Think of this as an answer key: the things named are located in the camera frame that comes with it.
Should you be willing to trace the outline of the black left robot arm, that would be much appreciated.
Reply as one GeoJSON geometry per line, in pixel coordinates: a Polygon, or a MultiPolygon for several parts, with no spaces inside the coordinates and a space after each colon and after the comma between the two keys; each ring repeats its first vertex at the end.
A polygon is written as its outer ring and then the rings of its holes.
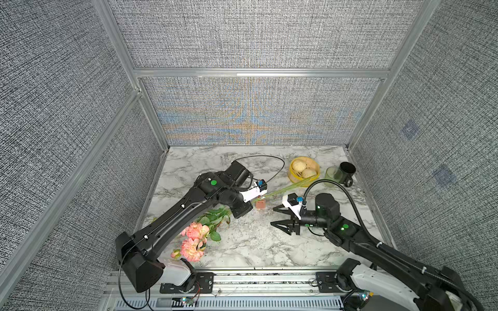
{"type": "Polygon", "coordinates": [[[152,224],[131,235],[121,233],[115,240],[117,259],[135,291],[143,293],[158,282],[189,290],[196,274],[192,265],[185,260],[162,263],[159,256],[190,223],[218,204],[228,206],[236,218],[251,211],[242,185],[252,176],[238,161],[225,171],[203,173],[185,196],[152,224]]]}

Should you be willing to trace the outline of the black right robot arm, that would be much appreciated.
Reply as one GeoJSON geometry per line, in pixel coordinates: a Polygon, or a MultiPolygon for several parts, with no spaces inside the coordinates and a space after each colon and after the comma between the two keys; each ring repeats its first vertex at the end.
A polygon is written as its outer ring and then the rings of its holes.
{"type": "Polygon", "coordinates": [[[371,237],[366,229],[341,215],[331,194],[319,194],[313,211],[308,211],[305,199],[296,194],[285,195],[273,210],[289,216],[272,222],[286,234],[299,235],[302,227],[321,228],[332,244],[370,262],[366,265],[346,259],[337,268],[332,284],[341,292],[372,292],[408,310],[483,310],[458,273],[422,264],[371,237]]]}

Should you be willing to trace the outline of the pink artificial rose stem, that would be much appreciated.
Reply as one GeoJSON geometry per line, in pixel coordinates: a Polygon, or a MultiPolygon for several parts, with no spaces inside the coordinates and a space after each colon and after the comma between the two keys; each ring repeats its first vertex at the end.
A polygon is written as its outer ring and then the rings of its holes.
{"type": "MultiPolygon", "coordinates": [[[[281,199],[284,194],[296,188],[299,187],[292,184],[277,191],[267,193],[259,198],[255,198],[250,202],[255,206],[255,201],[261,199],[272,200],[275,197],[281,199]]],[[[204,213],[180,233],[185,239],[178,248],[172,250],[171,258],[174,260],[183,258],[191,263],[199,262],[204,256],[208,239],[211,239],[214,242],[222,241],[217,230],[223,224],[230,225],[232,218],[234,218],[232,212],[226,207],[212,209],[204,213]]]]}

